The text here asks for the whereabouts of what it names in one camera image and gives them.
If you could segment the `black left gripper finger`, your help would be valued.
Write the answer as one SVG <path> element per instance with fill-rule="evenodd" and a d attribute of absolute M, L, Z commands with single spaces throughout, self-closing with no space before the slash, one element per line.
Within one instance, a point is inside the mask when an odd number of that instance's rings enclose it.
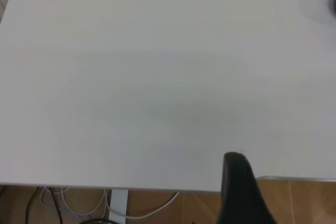
<path fill-rule="evenodd" d="M 275 223 L 250 163 L 241 153 L 224 155 L 221 201 L 218 223 Z"/>

